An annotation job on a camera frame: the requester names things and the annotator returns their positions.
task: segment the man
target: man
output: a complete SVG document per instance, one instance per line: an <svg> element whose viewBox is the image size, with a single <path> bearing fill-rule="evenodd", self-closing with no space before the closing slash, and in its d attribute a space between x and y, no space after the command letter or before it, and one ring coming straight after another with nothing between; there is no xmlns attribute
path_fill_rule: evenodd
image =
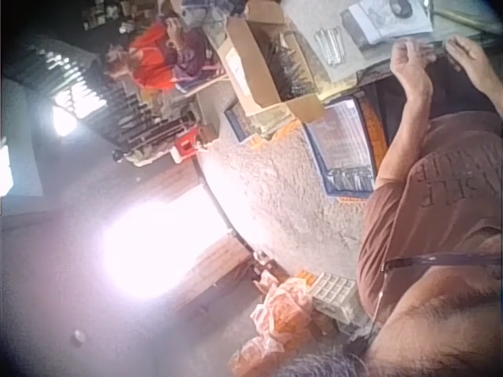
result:
<svg viewBox="0 0 503 377"><path fill-rule="evenodd" d="M457 36L446 51L495 110L430 121L425 68L435 55L412 39L395 44L391 71L406 105L367 203L357 273L362 305L379 331L359 353L306 357L280 376L503 375L501 274L455 266L467 255L501 257L503 85L475 42ZM433 266L390 271L384 286L386 261L430 254L448 254L451 263L423 258Z"/></svg>

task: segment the orange plastic bag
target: orange plastic bag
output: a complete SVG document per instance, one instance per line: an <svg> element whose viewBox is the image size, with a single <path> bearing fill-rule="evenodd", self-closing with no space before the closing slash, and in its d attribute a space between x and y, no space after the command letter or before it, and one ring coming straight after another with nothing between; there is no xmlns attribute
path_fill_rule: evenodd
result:
<svg viewBox="0 0 503 377"><path fill-rule="evenodd" d="M272 286L264 303L257 305L250 317L260 335L285 344L310 322L311 311L306 281L291 278L279 287Z"/></svg>

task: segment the plastic bag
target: plastic bag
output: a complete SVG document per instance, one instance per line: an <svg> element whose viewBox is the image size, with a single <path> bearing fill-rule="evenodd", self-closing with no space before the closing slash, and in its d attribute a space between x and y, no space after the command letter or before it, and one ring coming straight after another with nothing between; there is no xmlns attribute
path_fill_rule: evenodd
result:
<svg viewBox="0 0 503 377"><path fill-rule="evenodd" d="M285 349L270 336L257 336L247 341L229 360L229 369L235 376L244 375L260 365L269 355Z"/></svg>
<svg viewBox="0 0 503 377"><path fill-rule="evenodd" d="M260 275L260 281L254 281L253 283L259 289L259 291L261 291L265 295L267 295L272 287L277 287L278 285L280 285L280 282L277 280L277 278L266 269L264 269L262 274Z"/></svg>
<svg viewBox="0 0 503 377"><path fill-rule="evenodd" d="M250 317L260 335L285 344L310 322L311 310L306 281L291 278L279 287L272 286L264 303L257 305Z"/></svg>

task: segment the table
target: table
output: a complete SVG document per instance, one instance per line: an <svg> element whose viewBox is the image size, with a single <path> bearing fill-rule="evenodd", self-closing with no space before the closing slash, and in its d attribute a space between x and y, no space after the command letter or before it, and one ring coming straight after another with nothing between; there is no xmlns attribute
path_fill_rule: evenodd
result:
<svg viewBox="0 0 503 377"><path fill-rule="evenodd" d="M318 96L322 101L336 97L337 94L355 86L365 85L390 75L389 56L392 42L381 43L362 53L342 25L340 13L357 2L358 0L337 0L336 2L316 0L309 2L309 5L306 5L303 0L283 0L281 2L283 12L290 19L292 28L299 32L298 35L301 35L299 42L318 85ZM477 0L456 0L455 2L435 0L435 8L464 11L467 14L484 17L483 19L488 17L487 10ZM343 34L347 60L345 64L332 68L318 57L314 51L316 47L312 46L316 46L314 33L317 30L322 27L336 26L340 27ZM422 35L421 38L430 42L438 42L437 44L441 45L441 41L452 34L461 34L471 38L480 35L475 29L435 16L434 31Z"/></svg>

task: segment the open cardboard box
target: open cardboard box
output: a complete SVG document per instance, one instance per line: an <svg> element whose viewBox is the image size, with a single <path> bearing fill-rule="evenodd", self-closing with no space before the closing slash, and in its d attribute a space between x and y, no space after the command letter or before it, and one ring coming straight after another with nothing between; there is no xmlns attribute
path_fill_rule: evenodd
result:
<svg viewBox="0 0 503 377"><path fill-rule="evenodd" d="M255 115L274 106L286 106L301 122L312 122L323 116L323 104L316 93L283 102L274 85L269 68L253 36L254 30L277 35L287 31L285 16L275 2L249 2L246 20L230 17L226 26L227 39L218 55L246 115ZM295 51L306 79L314 80L293 33L284 33L284 42Z"/></svg>

